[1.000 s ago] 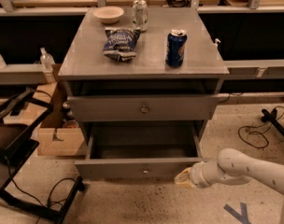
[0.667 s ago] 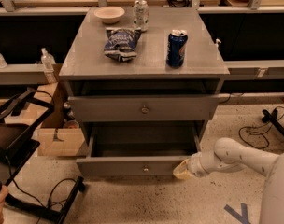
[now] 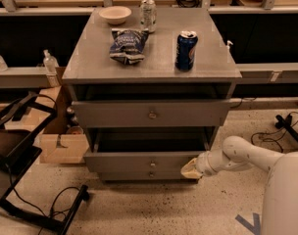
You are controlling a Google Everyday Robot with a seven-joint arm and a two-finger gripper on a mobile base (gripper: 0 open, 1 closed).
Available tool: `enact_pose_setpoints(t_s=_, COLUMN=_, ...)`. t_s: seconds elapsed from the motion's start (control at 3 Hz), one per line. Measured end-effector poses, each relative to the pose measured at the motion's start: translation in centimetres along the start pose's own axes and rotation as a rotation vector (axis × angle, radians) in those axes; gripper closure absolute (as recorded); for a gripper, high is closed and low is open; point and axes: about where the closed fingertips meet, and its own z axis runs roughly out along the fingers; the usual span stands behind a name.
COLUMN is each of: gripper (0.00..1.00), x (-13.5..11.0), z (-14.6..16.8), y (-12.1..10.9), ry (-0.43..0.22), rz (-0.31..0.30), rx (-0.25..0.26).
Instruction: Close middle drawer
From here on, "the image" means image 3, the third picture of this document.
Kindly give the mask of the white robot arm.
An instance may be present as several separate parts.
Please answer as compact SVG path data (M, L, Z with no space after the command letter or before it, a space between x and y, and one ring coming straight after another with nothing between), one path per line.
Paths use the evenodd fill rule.
M180 173L190 179L254 165L268 174L261 235L298 235L298 152L279 153L238 136L227 137L218 150L200 154Z

